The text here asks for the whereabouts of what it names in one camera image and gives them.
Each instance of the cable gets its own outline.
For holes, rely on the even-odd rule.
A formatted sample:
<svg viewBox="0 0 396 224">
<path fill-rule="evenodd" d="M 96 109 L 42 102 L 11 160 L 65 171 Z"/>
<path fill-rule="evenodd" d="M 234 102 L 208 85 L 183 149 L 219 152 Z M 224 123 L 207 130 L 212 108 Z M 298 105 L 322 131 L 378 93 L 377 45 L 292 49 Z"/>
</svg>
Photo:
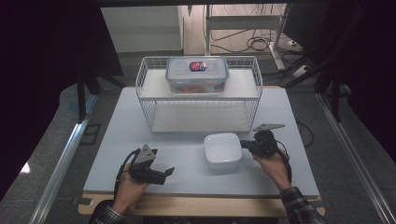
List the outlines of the cable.
<svg viewBox="0 0 396 224">
<path fill-rule="evenodd" d="M 242 33 L 246 32 L 246 31 L 249 31 L 249 30 L 250 30 L 250 29 L 246 29 L 246 30 L 243 30 L 243 31 L 239 31 L 239 32 L 236 32 L 236 33 L 234 33 L 234 34 L 231 34 L 231 35 L 226 35 L 226 36 L 224 36 L 224 37 L 221 37 L 221 38 L 218 38 L 218 39 L 215 39 L 215 38 L 213 38 L 213 34 L 212 34 L 212 32 L 210 32 L 210 37 L 212 37 L 212 40 L 214 40 L 214 41 L 218 41 L 218 40 L 222 40 L 222 39 L 225 39 L 225 38 L 231 37 L 231 36 L 233 36 L 233 35 L 239 35 L 239 34 L 242 34 Z"/>
<path fill-rule="evenodd" d="M 304 147 L 310 147 L 310 146 L 314 143 L 314 141 L 315 141 L 314 133 L 312 132 L 312 130 L 311 130 L 306 124 L 300 122 L 300 121 L 297 120 L 297 119 L 295 119 L 295 120 L 296 120 L 296 124 L 297 124 L 297 125 L 300 125 L 300 127 L 299 127 L 299 132 L 300 132 L 300 133 L 303 131 L 302 127 L 305 127 L 305 128 L 311 133 L 311 141 L 310 141 L 308 144 L 305 144 L 305 145 L 304 145 Z"/>
<path fill-rule="evenodd" d="M 303 54 L 304 52 L 302 50 L 292 50 L 292 49 L 285 49 L 280 45 L 277 45 L 277 49 L 279 51 L 285 52 L 285 53 L 293 53 L 293 54 Z"/>
<path fill-rule="evenodd" d="M 269 78 L 269 79 L 263 80 L 262 83 L 267 82 L 267 81 L 278 80 L 278 79 L 280 79 L 280 77 Z"/>
<path fill-rule="evenodd" d="M 283 72 L 262 73 L 262 76 L 271 76 L 271 75 L 280 75 L 280 74 L 283 74 Z"/>
<path fill-rule="evenodd" d="M 295 71 L 297 71 L 301 67 L 301 65 L 303 65 L 306 62 L 306 60 L 308 60 L 308 56 L 303 55 L 303 57 L 299 58 L 296 62 L 292 63 L 288 67 L 288 69 L 286 69 L 286 71 L 284 72 L 282 78 L 279 80 L 278 85 L 281 86 L 283 78 L 295 73 Z"/>
<path fill-rule="evenodd" d="M 256 4 L 256 6 L 251 10 L 250 15 L 253 14 L 253 11 L 259 6 L 259 4 Z"/>
<path fill-rule="evenodd" d="M 264 48 L 258 49 L 255 48 L 254 45 L 256 43 L 266 43 Z M 246 49 L 241 49 L 241 50 L 231 50 L 231 49 L 226 49 L 222 46 L 219 45 L 210 45 L 211 47 L 215 47 L 215 48 L 219 48 L 219 49 L 224 49 L 226 51 L 232 52 L 232 53 L 241 53 L 241 52 L 245 52 L 249 49 L 255 49 L 257 51 L 264 51 L 265 49 L 268 49 L 268 43 L 266 42 L 266 40 L 264 38 L 260 38 L 260 37 L 251 37 L 250 39 L 247 40 L 247 48 Z"/>
<path fill-rule="evenodd" d="M 282 54 L 282 60 L 284 61 L 284 62 L 286 62 L 286 63 L 295 63 L 296 61 L 294 61 L 294 62 L 291 62 L 291 61 L 288 61 L 286 58 L 285 58 L 285 56 L 288 56 L 288 55 L 300 55 L 300 54 L 296 54 L 296 53 L 285 53 L 285 54 Z"/>
<path fill-rule="evenodd" d="M 282 147 L 283 147 L 283 149 L 285 149 L 285 152 L 286 152 L 286 156 L 288 157 L 289 156 L 289 154 L 288 154 L 288 151 L 286 150 L 286 147 L 285 147 L 285 145 L 283 145 L 283 143 L 281 143 L 281 142 L 279 142 L 279 141 L 277 141 L 280 145 L 282 145 Z"/>
<path fill-rule="evenodd" d="M 227 8 L 225 8 L 225 5 L 224 5 L 224 10 L 227 12 L 227 15 L 230 15 L 230 13 L 228 12 Z"/>
<path fill-rule="evenodd" d="M 132 155 L 135 155 L 136 153 L 138 153 L 140 151 L 140 148 L 131 152 L 125 159 L 124 163 L 122 164 L 122 166 L 119 169 L 119 173 L 116 176 L 116 182 L 114 184 L 114 198 L 117 198 L 117 192 L 119 191 L 119 186 L 120 186 L 120 179 L 122 176 L 122 173 L 124 172 L 124 167 L 126 165 L 126 162 L 131 158 Z"/>
</svg>

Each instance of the metal frame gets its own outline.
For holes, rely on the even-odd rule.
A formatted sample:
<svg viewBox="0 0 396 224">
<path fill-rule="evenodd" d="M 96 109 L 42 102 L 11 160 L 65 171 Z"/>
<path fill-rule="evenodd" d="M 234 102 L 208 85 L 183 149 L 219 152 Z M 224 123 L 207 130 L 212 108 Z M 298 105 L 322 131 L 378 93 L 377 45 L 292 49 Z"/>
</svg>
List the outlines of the metal frame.
<svg viewBox="0 0 396 224">
<path fill-rule="evenodd" d="M 64 147 L 64 152 L 61 155 L 56 167 L 49 179 L 49 182 L 41 195 L 40 200 L 35 207 L 35 211 L 29 220 L 29 223 L 44 223 L 47 215 L 52 207 L 55 196 L 64 181 L 64 176 L 69 168 L 70 162 L 76 152 L 81 136 L 84 134 L 85 128 L 87 127 L 88 121 L 90 120 L 91 113 L 94 105 L 96 104 L 97 96 L 91 95 L 87 102 L 87 113 L 85 119 L 76 124 L 66 146 Z"/>
<path fill-rule="evenodd" d="M 210 5 L 206 5 L 205 16 L 205 56 L 210 55 L 210 38 L 211 30 L 240 30 L 240 29 L 276 29 L 275 41 L 268 43 L 269 50 L 274 58 L 278 71 L 284 71 L 285 65 L 279 52 L 277 45 L 282 34 L 288 16 L 290 4 L 287 3 L 281 15 L 262 15 L 262 16 L 211 16 Z"/>
<path fill-rule="evenodd" d="M 341 145 L 343 146 L 343 150 L 346 153 L 347 158 L 355 169 L 356 174 L 358 175 L 361 184 L 367 192 L 370 200 L 372 201 L 376 212 L 379 214 L 379 217 L 382 219 L 383 223 L 396 223 L 395 216 L 393 212 L 389 208 L 389 204 L 385 199 L 384 195 L 381 192 L 379 186 L 375 183 L 373 178 L 371 177 L 369 171 L 365 167 L 361 157 L 359 156 L 358 151 L 353 146 L 349 137 L 347 136 L 347 132 L 344 130 L 343 125 L 338 122 L 334 116 L 332 115 L 332 111 L 329 109 L 331 106 L 327 101 L 327 96 L 325 93 L 317 93 L 318 100 L 320 102 L 321 107 L 323 108 L 327 119 L 329 120 L 332 128 L 334 129 L 335 134 L 338 137 Z"/>
</svg>

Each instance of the white bowl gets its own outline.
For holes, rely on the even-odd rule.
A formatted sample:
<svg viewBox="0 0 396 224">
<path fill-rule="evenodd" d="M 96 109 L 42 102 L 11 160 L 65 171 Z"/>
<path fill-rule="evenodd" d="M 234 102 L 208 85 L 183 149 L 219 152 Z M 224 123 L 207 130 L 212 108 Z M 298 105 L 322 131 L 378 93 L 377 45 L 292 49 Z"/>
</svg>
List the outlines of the white bowl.
<svg viewBox="0 0 396 224">
<path fill-rule="evenodd" d="M 214 170 L 231 170 L 242 159 L 242 148 L 235 133 L 210 134 L 205 138 L 207 165 Z"/>
</svg>

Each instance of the desk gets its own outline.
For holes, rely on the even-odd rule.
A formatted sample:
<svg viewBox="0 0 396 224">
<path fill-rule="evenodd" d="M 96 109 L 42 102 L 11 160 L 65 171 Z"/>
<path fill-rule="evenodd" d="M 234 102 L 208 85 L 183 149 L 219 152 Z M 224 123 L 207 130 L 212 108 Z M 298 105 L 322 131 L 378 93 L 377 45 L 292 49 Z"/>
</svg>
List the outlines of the desk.
<svg viewBox="0 0 396 224">
<path fill-rule="evenodd" d="M 292 157 L 293 185 L 299 187 L 305 197 L 319 200 L 318 188 L 284 89 L 263 89 L 253 126 L 263 122 L 286 125 L 274 130 L 274 134 Z M 159 149 L 152 169 L 163 171 L 172 166 L 176 169 L 163 186 L 150 185 L 130 214 L 284 217 L 286 213 L 276 186 L 247 150 L 243 151 L 243 159 L 233 173 L 216 174 L 206 166 L 203 141 L 208 134 L 150 133 L 135 88 L 124 88 L 84 187 L 83 197 L 94 200 L 91 205 L 80 205 L 78 211 L 89 214 L 99 202 L 111 199 L 114 178 L 124 158 L 132 150 L 148 144 Z M 240 139 L 253 139 L 252 135 L 253 132 L 238 134 Z"/>
</svg>

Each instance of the container lid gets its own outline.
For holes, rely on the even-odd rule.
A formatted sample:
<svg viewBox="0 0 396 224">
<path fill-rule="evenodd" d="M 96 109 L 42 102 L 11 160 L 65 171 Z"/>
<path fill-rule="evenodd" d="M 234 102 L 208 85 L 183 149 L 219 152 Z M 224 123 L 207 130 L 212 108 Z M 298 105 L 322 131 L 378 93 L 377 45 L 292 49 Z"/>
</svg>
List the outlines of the container lid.
<svg viewBox="0 0 396 224">
<path fill-rule="evenodd" d="M 168 81 L 184 79 L 223 79 L 228 78 L 228 66 L 220 56 L 171 57 L 166 66 Z"/>
<path fill-rule="evenodd" d="M 239 161 L 242 148 L 235 133 L 210 134 L 205 138 L 206 159 L 210 162 Z"/>
</svg>

